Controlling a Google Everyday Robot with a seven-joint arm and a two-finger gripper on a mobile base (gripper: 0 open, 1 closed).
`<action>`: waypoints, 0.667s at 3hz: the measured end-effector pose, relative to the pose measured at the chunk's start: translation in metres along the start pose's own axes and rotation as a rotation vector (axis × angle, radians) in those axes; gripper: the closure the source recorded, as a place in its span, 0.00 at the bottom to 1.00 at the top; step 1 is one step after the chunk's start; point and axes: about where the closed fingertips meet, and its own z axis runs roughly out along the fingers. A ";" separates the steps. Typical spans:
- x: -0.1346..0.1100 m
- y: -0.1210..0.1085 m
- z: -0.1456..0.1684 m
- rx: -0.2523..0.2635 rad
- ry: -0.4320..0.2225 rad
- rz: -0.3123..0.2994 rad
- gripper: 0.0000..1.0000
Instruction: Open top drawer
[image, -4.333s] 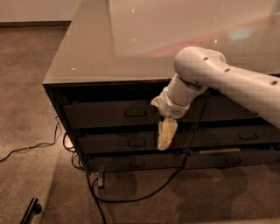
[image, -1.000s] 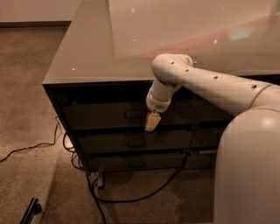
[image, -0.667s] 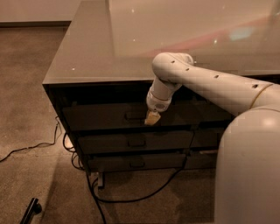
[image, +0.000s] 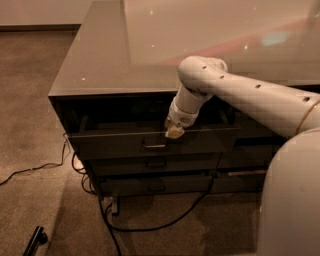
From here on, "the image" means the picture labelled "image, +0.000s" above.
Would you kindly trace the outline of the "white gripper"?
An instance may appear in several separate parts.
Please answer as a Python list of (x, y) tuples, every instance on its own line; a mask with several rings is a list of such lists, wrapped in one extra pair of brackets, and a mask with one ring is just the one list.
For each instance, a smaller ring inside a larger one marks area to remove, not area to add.
[(166, 138), (180, 138), (184, 135), (183, 128), (194, 124), (200, 110), (200, 102), (193, 98), (174, 97), (165, 121)]

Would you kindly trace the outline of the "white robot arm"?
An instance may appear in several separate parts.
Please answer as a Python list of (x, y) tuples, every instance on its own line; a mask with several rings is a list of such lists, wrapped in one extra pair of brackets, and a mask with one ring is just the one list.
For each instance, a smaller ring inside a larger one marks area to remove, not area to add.
[(264, 181), (257, 256), (320, 256), (320, 94), (230, 74), (217, 58), (190, 56), (166, 121), (176, 139), (216, 96), (288, 141)]

